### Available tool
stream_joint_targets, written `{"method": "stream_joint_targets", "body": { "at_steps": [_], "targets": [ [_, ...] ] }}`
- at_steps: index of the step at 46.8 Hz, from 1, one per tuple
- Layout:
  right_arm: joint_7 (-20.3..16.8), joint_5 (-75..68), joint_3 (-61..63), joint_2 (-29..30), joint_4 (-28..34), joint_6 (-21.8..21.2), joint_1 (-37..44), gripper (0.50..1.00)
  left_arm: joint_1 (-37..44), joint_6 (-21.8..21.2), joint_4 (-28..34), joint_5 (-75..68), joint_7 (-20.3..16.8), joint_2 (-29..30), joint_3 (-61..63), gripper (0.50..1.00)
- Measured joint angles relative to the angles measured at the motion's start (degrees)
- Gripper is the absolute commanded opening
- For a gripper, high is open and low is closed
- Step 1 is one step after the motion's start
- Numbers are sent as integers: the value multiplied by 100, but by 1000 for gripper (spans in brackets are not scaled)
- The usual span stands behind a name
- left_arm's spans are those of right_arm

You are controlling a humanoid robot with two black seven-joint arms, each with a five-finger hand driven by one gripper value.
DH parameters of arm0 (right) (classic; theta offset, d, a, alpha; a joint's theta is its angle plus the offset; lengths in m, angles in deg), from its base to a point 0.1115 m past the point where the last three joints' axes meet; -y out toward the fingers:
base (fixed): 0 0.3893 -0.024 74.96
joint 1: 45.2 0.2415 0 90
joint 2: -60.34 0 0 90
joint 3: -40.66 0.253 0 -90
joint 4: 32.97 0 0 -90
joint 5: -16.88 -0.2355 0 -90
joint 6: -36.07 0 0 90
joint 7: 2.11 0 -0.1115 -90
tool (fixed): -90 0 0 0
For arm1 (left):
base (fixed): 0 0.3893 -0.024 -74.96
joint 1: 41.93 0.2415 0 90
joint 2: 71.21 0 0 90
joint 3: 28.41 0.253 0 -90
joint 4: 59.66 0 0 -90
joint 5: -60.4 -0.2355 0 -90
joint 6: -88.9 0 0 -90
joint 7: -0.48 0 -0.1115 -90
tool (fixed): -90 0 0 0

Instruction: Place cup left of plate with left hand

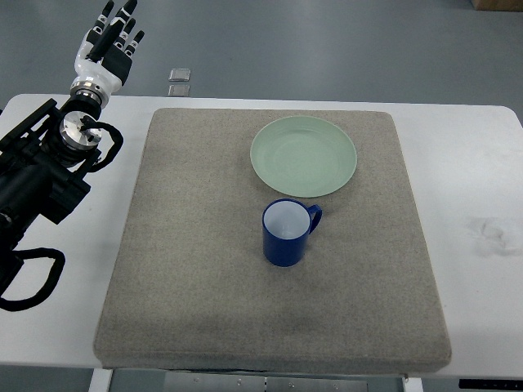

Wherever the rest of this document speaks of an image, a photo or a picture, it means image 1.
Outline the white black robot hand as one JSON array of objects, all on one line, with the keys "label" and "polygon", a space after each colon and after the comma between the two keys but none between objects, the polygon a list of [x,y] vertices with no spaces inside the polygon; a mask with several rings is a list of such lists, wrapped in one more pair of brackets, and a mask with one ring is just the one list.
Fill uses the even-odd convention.
[{"label": "white black robot hand", "polygon": [[105,106],[126,83],[133,56],[145,35],[134,30],[136,20],[132,14],[137,4],[127,1],[115,13],[113,1],[105,4],[75,57],[76,78],[71,84],[71,96],[92,96]]}]

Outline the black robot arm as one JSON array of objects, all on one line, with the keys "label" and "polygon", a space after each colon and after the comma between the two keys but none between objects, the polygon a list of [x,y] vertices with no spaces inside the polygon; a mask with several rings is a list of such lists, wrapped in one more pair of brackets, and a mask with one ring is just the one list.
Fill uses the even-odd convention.
[{"label": "black robot arm", "polygon": [[1,287],[21,270],[17,245],[38,216],[59,224],[85,198],[88,173],[110,164],[121,132],[100,122],[101,103],[79,92],[62,106],[50,99],[1,139]]}]

